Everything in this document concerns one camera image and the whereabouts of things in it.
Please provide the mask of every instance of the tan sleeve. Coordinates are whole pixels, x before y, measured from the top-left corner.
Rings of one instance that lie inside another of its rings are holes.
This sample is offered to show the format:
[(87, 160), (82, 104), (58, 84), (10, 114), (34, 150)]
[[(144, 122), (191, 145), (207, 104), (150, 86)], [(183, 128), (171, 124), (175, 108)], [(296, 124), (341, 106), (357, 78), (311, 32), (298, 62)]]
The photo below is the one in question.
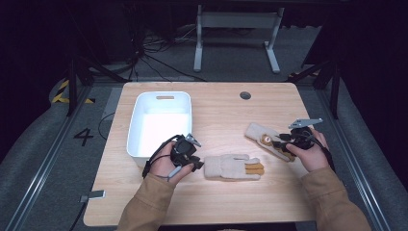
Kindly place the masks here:
[(363, 212), (353, 204), (343, 183), (330, 167), (302, 177), (303, 187), (316, 211), (318, 231), (371, 230)]
[(147, 174), (123, 210), (117, 230), (158, 230), (163, 223), (175, 185)]

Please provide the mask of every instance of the wooden table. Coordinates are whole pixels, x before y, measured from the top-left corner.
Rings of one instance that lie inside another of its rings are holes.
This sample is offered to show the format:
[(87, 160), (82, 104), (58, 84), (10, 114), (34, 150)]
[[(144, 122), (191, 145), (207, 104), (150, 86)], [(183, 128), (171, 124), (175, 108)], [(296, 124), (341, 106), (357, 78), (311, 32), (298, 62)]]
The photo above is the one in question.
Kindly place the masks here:
[[(272, 83), (130, 83), (123, 87), (90, 200), (88, 226), (117, 225), (142, 181), (142, 168), (126, 151), (138, 95), (146, 91), (185, 91), (191, 96), (192, 134), (201, 142), (194, 155), (249, 154), (265, 166), (259, 181), (214, 181), (204, 167), (185, 177), (175, 190), (165, 224), (285, 222), (315, 219), (299, 178), (307, 171), (298, 159), (286, 163), (244, 136), (250, 122), (283, 133), (297, 118), (308, 118), (293, 84)], [(244, 100), (240, 93), (251, 98)]]

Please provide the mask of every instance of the table hole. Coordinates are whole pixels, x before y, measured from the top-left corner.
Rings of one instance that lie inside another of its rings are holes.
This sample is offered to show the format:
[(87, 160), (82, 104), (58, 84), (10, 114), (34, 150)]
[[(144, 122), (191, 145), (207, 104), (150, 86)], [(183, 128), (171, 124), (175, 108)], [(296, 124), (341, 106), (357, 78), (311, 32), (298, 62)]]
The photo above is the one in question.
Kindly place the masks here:
[(240, 93), (241, 99), (248, 100), (251, 98), (251, 94), (249, 92), (243, 91)]

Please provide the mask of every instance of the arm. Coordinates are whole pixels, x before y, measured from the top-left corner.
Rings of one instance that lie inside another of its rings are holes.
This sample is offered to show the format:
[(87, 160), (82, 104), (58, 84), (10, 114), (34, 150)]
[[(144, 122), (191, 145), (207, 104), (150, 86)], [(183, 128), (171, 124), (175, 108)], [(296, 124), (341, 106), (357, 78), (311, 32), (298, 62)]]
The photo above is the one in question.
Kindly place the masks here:
[(177, 183), (192, 170), (192, 164), (184, 166), (167, 182), (164, 177), (176, 169), (167, 156), (172, 146), (169, 143), (158, 154), (150, 173), (123, 210), (117, 230), (157, 230), (165, 220)]
[[(313, 135), (327, 147), (322, 133), (312, 130)], [(301, 181), (316, 211), (318, 230), (370, 230), (361, 210), (347, 196), (343, 183), (327, 163), (321, 148), (314, 145), (308, 150), (287, 144), (309, 171)]]

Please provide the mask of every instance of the hand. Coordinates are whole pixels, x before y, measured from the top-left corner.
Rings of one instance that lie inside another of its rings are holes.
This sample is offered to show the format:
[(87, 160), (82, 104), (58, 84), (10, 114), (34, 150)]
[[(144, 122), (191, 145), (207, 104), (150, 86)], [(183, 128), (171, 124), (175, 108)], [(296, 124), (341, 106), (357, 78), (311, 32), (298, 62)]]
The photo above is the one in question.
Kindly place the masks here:
[[(171, 162), (170, 156), (169, 156), (173, 145), (174, 145), (174, 142), (170, 142), (166, 146), (164, 146), (162, 150), (159, 151), (159, 153), (157, 154), (155, 158), (156, 161), (152, 160), (154, 161), (154, 163), (150, 169), (150, 173), (157, 175), (157, 176), (167, 177), (173, 170), (176, 169), (176, 167), (174, 166), (174, 163)], [(189, 165), (182, 167), (179, 172), (177, 172), (173, 177), (169, 178), (168, 182), (176, 185), (177, 183), (180, 182), (181, 179), (183, 179), (183, 177), (185, 177), (192, 171), (193, 167), (194, 167), (194, 164), (189, 164)]]
[[(326, 139), (324, 138), (324, 135), (316, 131), (315, 129), (311, 130), (313, 136), (315, 136), (315, 138), (318, 139), (321, 142), (321, 144), (328, 149), (329, 147), (327, 146), (327, 142)], [(300, 159), (302, 164), (309, 172), (317, 170), (319, 168), (329, 167), (326, 156), (321, 150), (321, 147), (319, 147), (317, 144), (314, 144), (313, 147), (307, 150), (303, 150), (301, 148), (296, 147), (293, 144), (288, 143), (286, 144), (286, 148), (288, 148), (289, 151), (291, 151), (294, 155), (296, 155)]]

